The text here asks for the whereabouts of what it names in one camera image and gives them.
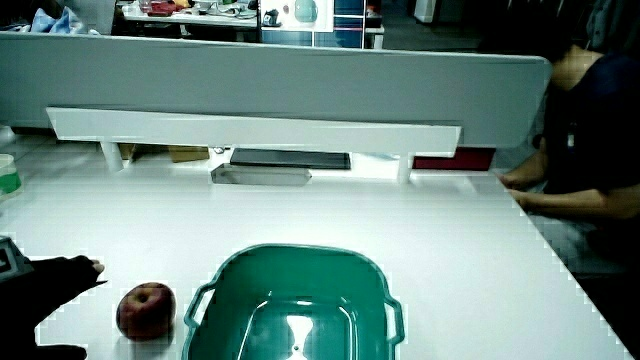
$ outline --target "gloved hand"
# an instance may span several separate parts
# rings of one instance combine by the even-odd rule
[[[85,359],[87,353],[79,346],[38,346],[34,330],[60,306],[104,284],[96,281],[104,265],[86,256],[27,262],[32,272],[0,283],[0,348],[12,350],[8,353],[15,359]]]

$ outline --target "apple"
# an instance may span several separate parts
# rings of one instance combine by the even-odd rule
[[[160,283],[140,284],[125,295],[116,312],[118,329],[135,341],[155,339],[169,332],[176,315],[176,298]]]

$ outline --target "black device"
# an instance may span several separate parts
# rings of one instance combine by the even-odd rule
[[[0,284],[33,271],[11,238],[0,236]]]
[[[305,169],[350,170],[351,158],[348,153],[288,150],[233,150],[229,160],[231,165],[278,166]]]
[[[278,10],[269,10],[264,14],[262,18],[262,26],[265,27],[280,27],[282,23],[278,22]]]

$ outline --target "white tabletop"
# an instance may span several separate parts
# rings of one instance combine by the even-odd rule
[[[14,146],[2,152],[29,145]],[[84,345],[90,359],[179,359],[185,310],[227,257],[304,243],[382,268],[404,312],[397,359],[631,358],[487,173],[422,171],[400,185],[397,162],[354,155],[352,173],[316,171],[303,187],[216,185],[209,170],[228,152],[182,164],[148,155],[112,174],[96,144],[37,146],[18,154],[24,192],[0,204],[0,233],[32,259],[97,258],[109,280],[43,322],[41,344]],[[174,290],[177,327],[136,344],[119,333],[116,306],[146,281]]]
[[[142,21],[142,22],[164,22],[164,23],[177,23],[177,24],[189,24],[189,25],[215,25],[215,26],[235,26],[256,28],[258,27],[256,18],[251,19],[239,19],[227,15],[214,15],[214,14],[189,14],[176,12],[171,16],[149,16],[143,13],[138,6],[138,2],[134,1],[130,5],[125,5],[122,8],[124,18],[127,21]]]

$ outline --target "green container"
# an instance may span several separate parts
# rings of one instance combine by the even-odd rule
[[[204,317],[193,319],[214,290]],[[385,304],[394,310],[387,334]],[[342,249],[258,245],[201,286],[184,318],[183,360],[393,360],[400,304],[371,260]]]

